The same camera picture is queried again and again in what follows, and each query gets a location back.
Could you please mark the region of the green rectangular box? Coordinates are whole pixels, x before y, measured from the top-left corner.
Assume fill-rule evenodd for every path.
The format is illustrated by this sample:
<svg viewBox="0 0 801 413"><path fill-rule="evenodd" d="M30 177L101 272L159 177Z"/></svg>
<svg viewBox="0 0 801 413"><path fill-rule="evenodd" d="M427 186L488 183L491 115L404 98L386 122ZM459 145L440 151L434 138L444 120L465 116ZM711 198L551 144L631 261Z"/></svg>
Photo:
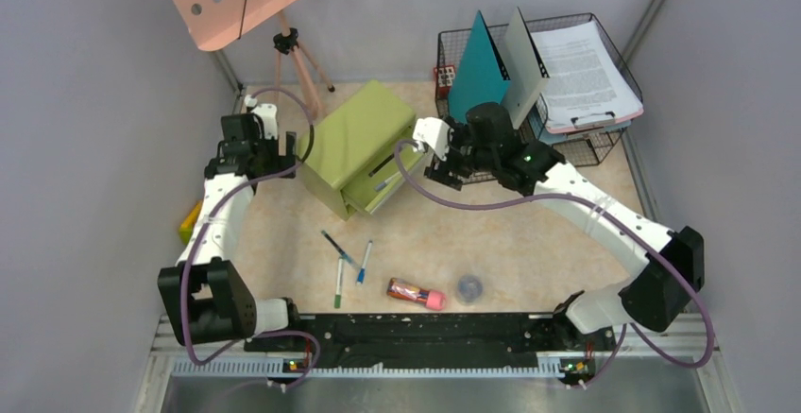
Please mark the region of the green rectangular box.
<svg viewBox="0 0 801 413"><path fill-rule="evenodd" d="M303 136L297 153L311 154L298 171L307 191L342 220L373 215L404 184L402 175L380 192L374 187L399 172L395 158L378 174L368 172L389 155L396 143L410 139L418 117L382 83L372 80L315 125L315 136Z"/></svg>

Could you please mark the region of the teal folder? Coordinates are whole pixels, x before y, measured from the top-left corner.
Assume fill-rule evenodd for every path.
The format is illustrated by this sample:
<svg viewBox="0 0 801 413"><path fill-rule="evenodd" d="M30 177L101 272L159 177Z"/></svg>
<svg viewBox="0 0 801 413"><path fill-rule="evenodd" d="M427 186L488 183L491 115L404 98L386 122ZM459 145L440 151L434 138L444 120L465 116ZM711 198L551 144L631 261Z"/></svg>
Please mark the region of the teal folder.
<svg viewBox="0 0 801 413"><path fill-rule="evenodd" d="M509 81L498 47L478 10L449 92L450 117L466 123L470 109L487 102L500 104Z"/></svg>

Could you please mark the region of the light blue clipboard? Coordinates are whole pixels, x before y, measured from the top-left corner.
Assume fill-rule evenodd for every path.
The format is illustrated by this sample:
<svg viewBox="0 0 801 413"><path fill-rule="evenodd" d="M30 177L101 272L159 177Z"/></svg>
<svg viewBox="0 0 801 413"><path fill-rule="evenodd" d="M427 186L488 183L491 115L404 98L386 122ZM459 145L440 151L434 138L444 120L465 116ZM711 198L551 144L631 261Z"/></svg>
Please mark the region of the light blue clipboard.
<svg viewBox="0 0 801 413"><path fill-rule="evenodd" d="M625 121L620 124L610 125L602 128L599 127L592 129L582 129L568 133L551 133L546 130L542 117L540 116L540 112L536 108L533 108L529 113L528 121L532 127L535 137L540 142L547 144L549 146L566 143L568 141L578 140L581 138L589 137L590 135L624 130L631 125L631 121Z"/></svg>

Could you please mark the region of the clear round container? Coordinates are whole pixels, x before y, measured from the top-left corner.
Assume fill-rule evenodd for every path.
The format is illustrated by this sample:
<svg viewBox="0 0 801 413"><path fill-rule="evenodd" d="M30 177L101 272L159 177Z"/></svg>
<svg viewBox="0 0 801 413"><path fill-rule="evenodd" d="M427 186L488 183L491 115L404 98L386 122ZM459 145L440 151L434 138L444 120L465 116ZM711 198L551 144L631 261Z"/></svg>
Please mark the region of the clear round container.
<svg viewBox="0 0 801 413"><path fill-rule="evenodd" d="M483 297L484 285L481 279L473 274L461 276L456 283L456 298L465 305L474 304Z"/></svg>

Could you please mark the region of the pink capped pencil tube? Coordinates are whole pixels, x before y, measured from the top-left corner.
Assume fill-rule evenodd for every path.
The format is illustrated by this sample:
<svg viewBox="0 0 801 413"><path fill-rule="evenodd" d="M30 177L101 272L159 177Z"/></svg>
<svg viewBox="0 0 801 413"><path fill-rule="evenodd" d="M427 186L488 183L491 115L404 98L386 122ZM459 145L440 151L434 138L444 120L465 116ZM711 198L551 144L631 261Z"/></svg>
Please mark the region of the pink capped pencil tube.
<svg viewBox="0 0 801 413"><path fill-rule="evenodd" d="M397 300L417 303L433 311L442 311L446 305L446 296L443 292L425 289L395 277L389 280L386 295Z"/></svg>

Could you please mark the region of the black pen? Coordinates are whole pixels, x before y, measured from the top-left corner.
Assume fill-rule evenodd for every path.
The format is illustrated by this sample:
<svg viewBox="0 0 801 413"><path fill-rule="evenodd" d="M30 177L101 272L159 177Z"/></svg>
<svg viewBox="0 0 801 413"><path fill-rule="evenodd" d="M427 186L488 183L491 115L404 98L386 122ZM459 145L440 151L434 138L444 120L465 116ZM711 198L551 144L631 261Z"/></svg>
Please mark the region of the black pen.
<svg viewBox="0 0 801 413"><path fill-rule="evenodd" d="M353 260L353 258L332 238L332 236L326 232L325 230L321 230L320 233L323 237L333 246L336 250L338 255L353 269L358 271L360 266Z"/></svg>

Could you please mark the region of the grey white folder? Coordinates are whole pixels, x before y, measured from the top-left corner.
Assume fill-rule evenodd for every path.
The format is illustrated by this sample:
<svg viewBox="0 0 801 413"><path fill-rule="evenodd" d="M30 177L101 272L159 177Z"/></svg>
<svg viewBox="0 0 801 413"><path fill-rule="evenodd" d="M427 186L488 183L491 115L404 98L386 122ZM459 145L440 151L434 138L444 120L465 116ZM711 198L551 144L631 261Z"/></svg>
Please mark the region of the grey white folder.
<svg viewBox="0 0 801 413"><path fill-rule="evenodd" d="M550 79L520 8L512 14L500 52L509 75L502 105L509 113L513 128L519 129Z"/></svg>

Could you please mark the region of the blue capped marker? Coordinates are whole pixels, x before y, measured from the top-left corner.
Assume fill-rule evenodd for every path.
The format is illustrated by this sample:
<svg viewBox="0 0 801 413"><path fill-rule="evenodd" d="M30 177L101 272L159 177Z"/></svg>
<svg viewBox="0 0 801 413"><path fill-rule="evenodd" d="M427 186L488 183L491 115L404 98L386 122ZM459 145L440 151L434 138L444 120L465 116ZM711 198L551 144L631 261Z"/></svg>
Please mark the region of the blue capped marker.
<svg viewBox="0 0 801 413"><path fill-rule="evenodd" d="M356 284L357 285L362 285L365 282L366 268L367 268L367 264L368 264L368 261L369 261L369 257L370 257L370 253L371 253L372 247L373 247L373 241L372 240L368 240L367 243L366 243L366 249L365 249L365 252L364 252L362 263L361 263L361 266L360 266L360 269L359 269L359 272L358 272L358 275L357 275L357 278L356 278Z"/></svg>

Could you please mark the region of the black wire desk organizer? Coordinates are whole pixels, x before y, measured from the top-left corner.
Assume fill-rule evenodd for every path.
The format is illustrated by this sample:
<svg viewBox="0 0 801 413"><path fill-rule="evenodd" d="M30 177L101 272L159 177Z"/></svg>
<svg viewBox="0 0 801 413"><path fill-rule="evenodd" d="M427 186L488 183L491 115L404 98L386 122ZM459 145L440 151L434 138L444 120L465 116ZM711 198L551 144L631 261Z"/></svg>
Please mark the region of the black wire desk organizer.
<svg viewBox="0 0 801 413"><path fill-rule="evenodd" d="M641 88L632 75L628 64L594 13L575 13L532 19L525 22L527 28L534 33L580 26L584 23L593 23L597 26L605 50L622 74L622 78L632 88L634 95L637 98L642 98ZM460 28L444 30L437 34L437 61L434 68L436 73L446 68L458 68L468 44L469 33L470 30L468 28ZM596 166L604 161L621 140L628 127L627 123L621 123L605 129L585 131L577 135L550 135L545 129L542 117L538 115L537 110L534 110L529 113L527 121L521 125L520 137L526 142L538 139L541 142L548 143L565 155L569 162L578 167L587 167Z"/></svg>

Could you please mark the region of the printed paper clipboard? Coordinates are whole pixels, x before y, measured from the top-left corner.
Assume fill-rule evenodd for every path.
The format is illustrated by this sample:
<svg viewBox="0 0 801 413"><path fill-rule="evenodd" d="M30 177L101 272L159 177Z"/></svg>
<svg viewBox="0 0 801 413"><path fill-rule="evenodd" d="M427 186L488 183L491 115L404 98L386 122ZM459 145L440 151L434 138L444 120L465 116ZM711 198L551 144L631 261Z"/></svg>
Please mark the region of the printed paper clipboard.
<svg viewBox="0 0 801 413"><path fill-rule="evenodd" d="M606 49L596 22L533 32L531 37L549 74L537 103L547 132L602 129L644 113L641 99Z"/></svg>

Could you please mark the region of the green capped marker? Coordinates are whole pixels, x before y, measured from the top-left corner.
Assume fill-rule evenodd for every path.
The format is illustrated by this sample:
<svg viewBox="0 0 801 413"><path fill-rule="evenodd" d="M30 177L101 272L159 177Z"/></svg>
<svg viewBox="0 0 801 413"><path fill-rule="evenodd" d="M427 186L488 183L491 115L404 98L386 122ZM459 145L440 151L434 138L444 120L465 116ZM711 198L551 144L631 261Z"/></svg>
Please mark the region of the green capped marker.
<svg viewBox="0 0 801 413"><path fill-rule="evenodd" d="M339 257L337 261L336 283L333 299L333 307L335 309L339 309L341 307L345 264L345 259L343 257Z"/></svg>

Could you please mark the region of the white blue marker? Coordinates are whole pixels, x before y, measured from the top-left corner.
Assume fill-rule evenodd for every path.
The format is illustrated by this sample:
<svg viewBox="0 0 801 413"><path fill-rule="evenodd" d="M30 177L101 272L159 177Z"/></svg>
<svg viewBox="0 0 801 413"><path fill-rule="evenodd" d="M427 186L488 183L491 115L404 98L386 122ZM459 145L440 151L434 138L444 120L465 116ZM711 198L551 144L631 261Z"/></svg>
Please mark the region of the white blue marker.
<svg viewBox="0 0 801 413"><path fill-rule="evenodd" d="M386 188L387 186L389 186L389 185L390 185L390 184L391 184L391 183L392 183L392 182L395 180L395 178L399 177L400 175L401 175L401 174L400 174L399 172L396 172L396 173L394 173L394 174L390 175L389 177L387 177L386 179L384 179L383 181L381 181L380 183L378 183L378 184L377 184L377 185L374 187L374 190L375 190L376 192L380 192L380 191L382 191L384 188Z"/></svg>

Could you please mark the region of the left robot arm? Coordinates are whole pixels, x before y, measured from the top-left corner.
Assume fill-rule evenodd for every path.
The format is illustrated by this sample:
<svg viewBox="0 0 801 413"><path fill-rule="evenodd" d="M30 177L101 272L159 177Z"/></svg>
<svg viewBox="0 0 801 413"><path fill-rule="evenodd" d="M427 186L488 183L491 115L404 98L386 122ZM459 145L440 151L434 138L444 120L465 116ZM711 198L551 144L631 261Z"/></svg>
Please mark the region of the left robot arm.
<svg viewBox="0 0 801 413"><path fill-rule="evenodd" d="M288 298L256 300L231 260L256 192L255 180L294 177L296 135L283 137L278 109L261 104L221 119L223 138L204 169L204 198L189 242L157 285L179 344L247 339L266 332L281 350L302 339L297 309Z"/></svg>

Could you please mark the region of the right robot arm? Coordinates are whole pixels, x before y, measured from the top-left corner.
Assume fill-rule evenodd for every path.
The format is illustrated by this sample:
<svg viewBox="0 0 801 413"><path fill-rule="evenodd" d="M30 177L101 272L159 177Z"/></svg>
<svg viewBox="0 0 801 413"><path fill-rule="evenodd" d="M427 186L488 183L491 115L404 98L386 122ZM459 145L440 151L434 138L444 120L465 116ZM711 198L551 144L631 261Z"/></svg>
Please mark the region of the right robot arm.
<svg viewBox="0 0 801 413"><path fill-rule="evenodd" d="M571 295L556 311L556 341L578 349L602 328L633 322L663 332L705 282L705 242L690 226L672 230L634 212L584 177L551 146L526 142L508 112L488 102L460 123L420 118L414 149L433 152L426 178L458 190L473 174L541 203L607 249L628 272L623 282Z"/></svg>

